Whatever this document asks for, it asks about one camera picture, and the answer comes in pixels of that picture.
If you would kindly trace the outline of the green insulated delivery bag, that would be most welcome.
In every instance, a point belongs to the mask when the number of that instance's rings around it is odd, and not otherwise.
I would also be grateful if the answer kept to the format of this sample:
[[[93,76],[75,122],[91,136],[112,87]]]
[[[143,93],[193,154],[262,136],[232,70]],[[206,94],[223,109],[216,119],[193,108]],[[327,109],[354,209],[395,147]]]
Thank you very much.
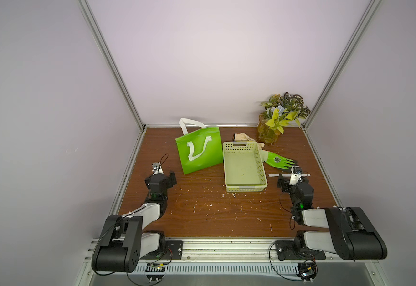
[[[183,135],[175,139],[180,163],[185,175],[223,163],[223,148],[219,127],[207,127],[191,119],[181,118]]]

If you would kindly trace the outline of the light green perforated basket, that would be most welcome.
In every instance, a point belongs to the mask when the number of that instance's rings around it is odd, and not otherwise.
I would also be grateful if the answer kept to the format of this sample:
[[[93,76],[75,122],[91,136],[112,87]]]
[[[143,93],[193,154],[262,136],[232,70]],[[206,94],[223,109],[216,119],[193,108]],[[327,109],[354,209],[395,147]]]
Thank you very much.
[[[261,149],[256,142],[224,142],[222,148],[228,193],[261,192],[267,187]]]

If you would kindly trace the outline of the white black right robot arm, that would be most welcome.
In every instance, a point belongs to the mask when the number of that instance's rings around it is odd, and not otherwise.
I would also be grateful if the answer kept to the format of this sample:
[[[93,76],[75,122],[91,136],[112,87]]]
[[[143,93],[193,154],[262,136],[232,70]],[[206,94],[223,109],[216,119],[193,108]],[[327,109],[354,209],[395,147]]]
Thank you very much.
[[[360,207],[313,207],[314,189],[299,174],[278,176],[277,187],[291,200],[291,219],[300,226],[325,231],[298,231],[292,243],[297,256],[311,258],[320,252],[343,260],[383,260],[387,246]]]

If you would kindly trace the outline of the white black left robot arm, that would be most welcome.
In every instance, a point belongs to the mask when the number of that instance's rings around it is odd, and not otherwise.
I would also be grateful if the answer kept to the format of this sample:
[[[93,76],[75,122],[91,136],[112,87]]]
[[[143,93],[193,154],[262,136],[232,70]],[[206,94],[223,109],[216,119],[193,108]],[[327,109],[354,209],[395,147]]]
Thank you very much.
[[[148,195],[142,206],[106,218],[91,260],[92,270],[97,274],[131,273],[144,256],[165,254],[164,232],[144,229],[164,215],[168,189],[177,184],[177,178],[173,171],[167,176],[158,170],[145,179],[145,184]]]

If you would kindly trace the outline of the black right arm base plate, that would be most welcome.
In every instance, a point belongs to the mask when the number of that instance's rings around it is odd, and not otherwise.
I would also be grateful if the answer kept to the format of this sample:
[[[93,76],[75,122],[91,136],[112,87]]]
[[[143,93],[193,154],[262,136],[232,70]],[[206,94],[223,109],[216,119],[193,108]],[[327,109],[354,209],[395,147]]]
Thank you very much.
[[[279,261],[285,260],[325,260],[323,251],[308,249],[294,241],[278,240],[274,242],[275,252]]]

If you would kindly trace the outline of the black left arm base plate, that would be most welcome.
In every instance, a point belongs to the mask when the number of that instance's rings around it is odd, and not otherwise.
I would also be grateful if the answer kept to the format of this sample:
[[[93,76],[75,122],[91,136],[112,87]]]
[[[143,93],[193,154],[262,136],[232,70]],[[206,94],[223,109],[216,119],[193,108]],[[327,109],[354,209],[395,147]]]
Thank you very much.
[[[181,260],[184,242],[182,240],[166,241],[166,245],[161,250],[156,250],[141,257],[141,260]]]

